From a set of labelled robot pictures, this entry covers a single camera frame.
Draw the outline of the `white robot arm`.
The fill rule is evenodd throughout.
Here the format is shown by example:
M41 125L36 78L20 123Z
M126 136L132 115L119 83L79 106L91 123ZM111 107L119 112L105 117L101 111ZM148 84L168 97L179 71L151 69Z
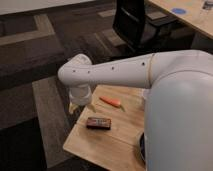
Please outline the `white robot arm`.
M146 89L146 171L213 171L213 54L179 50L101 64L78 54L58 78L75 104L88 103L92 85Z

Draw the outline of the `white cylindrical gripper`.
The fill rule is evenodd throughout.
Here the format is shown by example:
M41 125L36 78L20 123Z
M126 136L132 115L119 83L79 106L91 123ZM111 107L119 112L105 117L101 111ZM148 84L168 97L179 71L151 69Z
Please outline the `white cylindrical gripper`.
M92 100L92 92L89 85L80 85L77 87L70 87L69 88L69 99L72 103L69 104L69 113L73 114L77 105L85 106L96 112L96 109L93 104L91 104Z

